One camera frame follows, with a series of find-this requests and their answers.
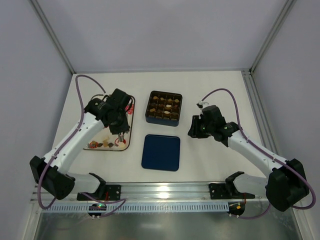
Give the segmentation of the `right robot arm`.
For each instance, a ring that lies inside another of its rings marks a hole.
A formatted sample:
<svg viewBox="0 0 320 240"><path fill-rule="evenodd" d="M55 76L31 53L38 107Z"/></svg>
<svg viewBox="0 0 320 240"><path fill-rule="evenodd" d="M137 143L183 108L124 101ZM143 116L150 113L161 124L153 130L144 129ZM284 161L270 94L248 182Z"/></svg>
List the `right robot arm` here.
<svg viewBox="0 0 320 240"><path fill-rule="evenodd" d="M236 174L225 185L230 198L242 193L265 197L277 210L284 212L310 193L303 165L297 159L287 160L250 140L235 122L226 122L216 105L198 104L199 115L193 115L188 135L194 139L214 138L254 164L264 177Z"/></svg>

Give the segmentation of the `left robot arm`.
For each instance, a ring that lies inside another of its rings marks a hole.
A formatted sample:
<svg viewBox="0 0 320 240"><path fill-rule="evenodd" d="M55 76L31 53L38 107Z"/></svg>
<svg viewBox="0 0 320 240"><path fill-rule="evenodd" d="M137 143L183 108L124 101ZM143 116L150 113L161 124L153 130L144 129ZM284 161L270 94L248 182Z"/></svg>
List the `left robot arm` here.
<svg viewBox="0 0 320 240"><path fill-rule="evenodd" d="M103 129L108 128L113 135L130 130L127 111L132 103L132 96L118 88L106 98L91 99L68 136L42 158L34 156L30 160L38 188L45 189L57 200L73 193L78 194L80 201L88 198L97 201L104 199L107 193L104 179L94 173L70 173L69 169L82 149Z"/></svg>

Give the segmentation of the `silver metal tongs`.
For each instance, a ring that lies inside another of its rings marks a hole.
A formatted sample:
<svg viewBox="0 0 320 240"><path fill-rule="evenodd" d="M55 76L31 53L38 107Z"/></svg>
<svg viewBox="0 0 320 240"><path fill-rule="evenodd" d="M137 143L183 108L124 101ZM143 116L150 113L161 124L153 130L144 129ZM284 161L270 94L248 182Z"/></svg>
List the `silver metal tongs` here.
<svg viewBox="0 0 320 240"><path fill-rule="evenodd" d="M117 139L119 143L124 143L125 142L124 133L119 133Z"/></svg>

